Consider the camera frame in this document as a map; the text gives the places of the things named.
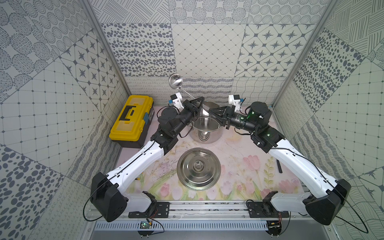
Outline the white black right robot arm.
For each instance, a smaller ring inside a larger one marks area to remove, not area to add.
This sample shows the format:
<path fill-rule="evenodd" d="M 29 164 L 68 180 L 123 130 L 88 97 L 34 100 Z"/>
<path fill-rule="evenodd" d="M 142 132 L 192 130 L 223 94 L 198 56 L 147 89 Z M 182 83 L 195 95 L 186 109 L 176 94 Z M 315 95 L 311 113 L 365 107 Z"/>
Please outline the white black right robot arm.
<path fill-rule="evenodd" d="M 236 112 L 236 106 L 209 109 L 221 126 L 249 132 L 253 143 L 270 154 L 309 189 L 306 194 L 270 193 L 265 201 L 279 212 L 308 214 L 318 223 L 328 226 L 344 206 L 351 185 L 344 179 L 335 179 L 302 156 L 275 128 L 269 125 L 272 115 L 267 104 L 254 102 L 247 115 Z"/>

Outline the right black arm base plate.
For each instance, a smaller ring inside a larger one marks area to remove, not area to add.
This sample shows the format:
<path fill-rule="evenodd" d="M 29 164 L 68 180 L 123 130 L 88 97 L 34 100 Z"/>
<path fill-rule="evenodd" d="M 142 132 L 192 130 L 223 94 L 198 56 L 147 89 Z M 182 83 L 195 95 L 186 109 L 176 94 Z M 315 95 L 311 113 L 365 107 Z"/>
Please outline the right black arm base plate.
<path fill-rule="evenodd" d="M 246 201 L 250 218 L 289 218 L 289 212 L 279 212 L 271 204 L 264 202 Z"/>

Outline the stainless steel ladle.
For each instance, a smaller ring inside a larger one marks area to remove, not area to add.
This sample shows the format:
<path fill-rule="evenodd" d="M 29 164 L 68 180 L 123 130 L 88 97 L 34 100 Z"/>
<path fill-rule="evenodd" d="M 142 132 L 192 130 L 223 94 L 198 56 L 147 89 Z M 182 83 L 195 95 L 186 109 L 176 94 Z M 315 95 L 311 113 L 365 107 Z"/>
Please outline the stainless steel ladle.
<path fill-rule="evenodd" d="M 187 96 L 189 96 L 190 98 L 194 99 L 194 96 L 192 96 L 191 94 L 189 94 L 186 90 L 184 90 L 182 88 L 183 86 L 183 78 L 181 75 L 179 74 L 172 74 L 170 75 L 169 77 L 169 86 L 174 89 L 174 90 L 179 90 L 179 91 L 182 91 L 184 92 Z"/>

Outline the stainless steel pot lid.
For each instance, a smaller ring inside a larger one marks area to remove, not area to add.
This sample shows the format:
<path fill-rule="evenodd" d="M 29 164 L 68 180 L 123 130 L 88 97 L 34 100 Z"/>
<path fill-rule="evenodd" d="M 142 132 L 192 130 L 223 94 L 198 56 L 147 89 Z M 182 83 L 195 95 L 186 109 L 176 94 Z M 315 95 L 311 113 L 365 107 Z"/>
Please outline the stainless steel pot lid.
<path fill-rule="evenodd" d="M 206 191 L 219 181 L 221 163 L 208 149 L 189 149 L 179 158 L 177 175 L 186 188 L 198 192 Z"/>

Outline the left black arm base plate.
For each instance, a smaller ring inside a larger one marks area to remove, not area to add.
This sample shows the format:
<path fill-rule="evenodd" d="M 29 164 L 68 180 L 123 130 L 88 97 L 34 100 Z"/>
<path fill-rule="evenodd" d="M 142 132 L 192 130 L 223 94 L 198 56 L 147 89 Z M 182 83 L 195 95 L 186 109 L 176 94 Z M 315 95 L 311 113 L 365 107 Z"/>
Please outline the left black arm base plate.
<path fill-rule="evenodd" d="M 169 217 L 170 202 L 156 202 L 151 204 L 146 212 L 130 212 L 130 219 L 145 219 L 145 218 L 162 218 Z"/>

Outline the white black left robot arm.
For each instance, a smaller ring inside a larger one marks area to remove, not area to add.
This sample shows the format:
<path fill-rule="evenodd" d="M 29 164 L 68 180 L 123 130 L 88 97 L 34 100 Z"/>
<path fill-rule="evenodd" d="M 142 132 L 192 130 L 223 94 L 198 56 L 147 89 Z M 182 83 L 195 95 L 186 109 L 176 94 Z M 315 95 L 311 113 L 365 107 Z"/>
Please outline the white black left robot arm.
<path fill-rule="evenodd" d="M 197 119 L 204 97 L 185 100 L 183 109 L 167 107 L 158 118 L 157 131 L 133 157 L 107 174 L 97 173 L 92 179 L 89 202 L 107 222 L 116 220 L 125 212 L 144 213 L 151 217 L 156 212 L 157 201 L 153 195 L 143 191 L 127 194 L 131 183 L 152 163 L 165 156 L 178 142 L 182 130 Z"/>

